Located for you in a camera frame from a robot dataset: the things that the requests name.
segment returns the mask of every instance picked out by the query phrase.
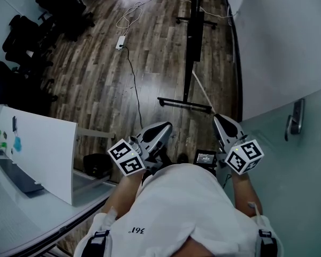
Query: floor cable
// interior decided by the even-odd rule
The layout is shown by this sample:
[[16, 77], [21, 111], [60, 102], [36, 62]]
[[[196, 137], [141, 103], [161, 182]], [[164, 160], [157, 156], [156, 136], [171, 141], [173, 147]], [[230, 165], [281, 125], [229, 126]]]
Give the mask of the floor cable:
[[[134, 4], [134, 6], [131, 6], [131, 7], [124, 13], [124, 15], [117, 21], [117, 23], [116, 23], [116, 27], [117, 27], [117, 28], [126, 29], [126, 31], [125, 31], [125, 33], [123, 34], [123, 36], [126, 35], [126, 33], [128, 32], [129, 27], [131, 27], [132, 24], [135, 23], [136, 21], [138, 21], [139, 18], [141, 17], [141, 14], [142, 14], [142, 12], [143, 12], [143, 9], [140, 8], [140, 6], [145, 5], [146, 3], [149, 3], [149, 2], [151, 2], [151, 1], [152, 1], [152, 0], [148, 0], [148, 1], [146, 1], [146, 2], [136, 2], [136, 3]], [[179, 1], [191, 3], [190, 0], [179, 0]], [[233, 16], [235, 16], [235, 15], [238, 13], [238, 12], [236, 12], [234, 15], [229, 16], [229, 15], [228, 15], [228, 12], [227, 12], [227, 16], [220, 16], [220, 15], [218, 15], [218, 14], [213, 14], [213, 13], [210, 13], [210, 12], [206, 12], [206, 11], [204, 10], [204, 8], [202, 8], [201, 6], [200, 6], [200, 9], [203, 10], [206, 14], [209, 14], [209, 15], [212, 15], [212, 16], [215, 16], [215, 17], [219, 17], [219, 18], [233, 17]], [[126, 18], [126, 16], [129, 15], [129, 14], [131, 14], [132, 12], [135, 12], [136, 10], [140, 10], [140, 13], [139, 13], [137, 19], [133, 20], [132, 22], [129, 22], [129, 20]], [[118, 26], [118, 24], [120, 23], [120, 21], [121, 21], [122, 19], [125, 19], [125, 20], [128, 22], [127, 27], [120, 27], [120, 26]]]
[[135, 74], [134, 74], [134, 71], [133, 71], [132, 63], [129, 60], [129, 49], [126, 46], [123, 46], [123, 48], [127, 49], [127, 60], [129, 61], [129, 64], [131, 66], [131, 70], [132, 70], [132, 74], [133, 74], [133, 80], [134, 80], [135, 95], [137, 96], [137, 101], [138, 101], [139, 123], [140, 123], [140, 127], [143, 129], [141, 113], [140, 113], [140, 103], [139, 103], [139, 97], [138, 97], [138, 91], [137, 91], [137, 85], [136, 85], [136, 82], [135, 82]]

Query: electrical cable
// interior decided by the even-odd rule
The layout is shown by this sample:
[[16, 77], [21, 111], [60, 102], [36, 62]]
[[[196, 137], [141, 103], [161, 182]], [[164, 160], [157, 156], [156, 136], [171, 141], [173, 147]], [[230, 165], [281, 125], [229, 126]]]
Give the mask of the electrical cable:
[[[230, 7], [231, 7], [231, 5], [228, 5], [228, 8], [227, 8], [227, 14], [230, 12]], [[227, 19], [227, 21], [228, 21], [229, 26], [230, 26], [230, 27], [232, 27], [232, 25], [231, 25], [231, 22], [230, 22], [230, 19], [229, 19], [229, 18]]]
[[225, 183], [224, 183], [224, 185], [223, 185], [223, 188], [225, 188], [225, 186], [226, 186], [226, 184], [227, 184], [227, 181], [228, 181], [229, 179], [231, 179], [231, 178], [232, 178], [232, 175], [227, 174]]
[[[143, 9], [140, 8], [140, 6], [145, 5], [146, 3], [149, 3], [149, 2], [151, 2], [151, 1], [152, 1], [152, 0], [148, 0], [148, 1], [146, 1], [146, 2], [136, 2], [136, 3], [134, 4], [134, 6], [131, 6], [131, 7], [124, 13], [124, 15], [117, 21], [117, 23], [116, 23], [116, 27], [117, 27], [117, 28], [126, 29], [126, 31], [125, 31], [125, 33], [123, 34], [123, 36], [126, 35], [126, 33], [128, 32], [129, 27], [131, 27], [133, 23], [135, 23], [136, 21], [139, 20], [141, 14], [142, 14], [142, 12], [143, 12]], [[190, 3], [191, 3], [190, 0], [178, 0], [178, 1], [190, 2]], [[235, 16], [235, 15], [238, 13], [238, 12], [236, 12], [234, 15], [229, 16], [229, 15], [228, 15], [228, 12], [227, 12], [227, 16], [220, 16], [220, 15], [218, 15], [218, 14], [213, 14], [213, 13], [210, 13], [210, 12], [206, 12], [201, 6], [200, 6], [200, 9], [203, 10], [206, 14], [209, 14], [209, 15], [212, 15], [212, 16], [215, 16], [215, 17], [219, 17], [219, 18], [233, 17], [233, 16]], [[132, 12], [134, 12], [134, 11], [136, 11], [136, 10], [140, 10], [139, 16], [137, 17], [137, 19], [133, 20], [133, 21], [130, 23], [129, 20], [126, 18], [126, 16], [129, 15], [129, 14], [131, 14]], [[119, 22], [120, 22], [123, 18], [128, 22], [127, 27], [119, 27], [119, 26], [118, 26]]]
[[133, 71], [132, 63], [129, 60], [129, 49], [128, 49], [128, 47], [126, 47], [124, 45], [120, 45], [120, 47], [127, 49], [127, 60], [129, 61], [129, 64], [131, 66], [131, 70], [132, 70], [132, 73], [133, 73], [135, 95], [137, 96], [137, 101], [138, 101], [139, 123], [140, 123], [140, 127], [143, 129], [141, 113], [140, 113], [140, 103], [139, 103], [138, 92], [137, 92], [137, 85], [136, 85], [136, 82], [135, 82], [135, 74], [134, 74], [134, 71]]
[[198, 79], [198, 77], [197, 77], [197, 75], [196, 75], [194, 70], [192, 70], [192, 74], [196, 78], [196, 81], [197, 81], [198, 85], [200, 86], [201, 90], [203, 91], [203, 94], [204, 94], [205, 98], [207, 99], [209, 105], [212, 107], [212, 111], [214, 112], [214, 114], [216, 114], [215, 109], [213, 107], [213, 104], [212, 104], [212, 102], [210, 102], [210, 99], [209, 99], [207, 93], [205, 92], [205, 90], [204, 90], [204, 88], [203, 88], [203, 86], [202, 86], [200, 80]]

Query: black office chair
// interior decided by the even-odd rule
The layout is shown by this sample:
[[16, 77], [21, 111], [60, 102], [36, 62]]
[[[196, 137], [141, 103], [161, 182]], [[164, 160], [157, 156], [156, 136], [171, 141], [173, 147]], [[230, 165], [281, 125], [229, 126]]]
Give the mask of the black office chair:
[[58, 99], [56, 95], [48, 93], [48, 86], [53, 82], [53, 79], [48, 80], [41, 89], [40, 80], [13, 72], [0, 61], [0, 104], [34, 114], [47, 115], [51, 102]]
[[[53, 19], [49, 18], [38, 26], [27, 17], [16, 15], [10, 22], [11, 32], [2, 46], [6, 60], [19, 64], [21, 71], [29, 70], [37, 74], [52, 66], [53, 63], [47, 60], [51, 52], [47, 47], [53, 43], [48, 40], [53, 24]], [[33, 53], [32, 56], [28, 55], [28, 51]]]
[[83, 14], [86, 6], [82, 0], [36, 0], [36, 3], [54, 17], [58, 29], [70, 40], [76, 41], [88, 26], [95, 26], [93, 14]]

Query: small display screen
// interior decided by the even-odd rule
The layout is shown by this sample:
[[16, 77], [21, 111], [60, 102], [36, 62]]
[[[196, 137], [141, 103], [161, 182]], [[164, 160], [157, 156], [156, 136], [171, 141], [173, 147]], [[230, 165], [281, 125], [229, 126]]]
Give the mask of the small display screen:
[[199, 153], [197, 156], [196, 163], [199, 164], [212, 164], [214, 161], [214, 154], [204, 154], [204, 153]]

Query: door handle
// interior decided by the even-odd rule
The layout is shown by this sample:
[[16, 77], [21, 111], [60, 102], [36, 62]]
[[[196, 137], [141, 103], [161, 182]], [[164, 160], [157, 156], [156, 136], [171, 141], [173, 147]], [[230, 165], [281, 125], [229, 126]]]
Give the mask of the door handle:
[[287, 119], [287, 125], [285, 128], [284, 139], [288, 141], [289, 133], [292, 135], [300, 134], [302, 130], [304, 114], [304, 99], [299, 99], [294, 103], [293, 115], [289, 115]]

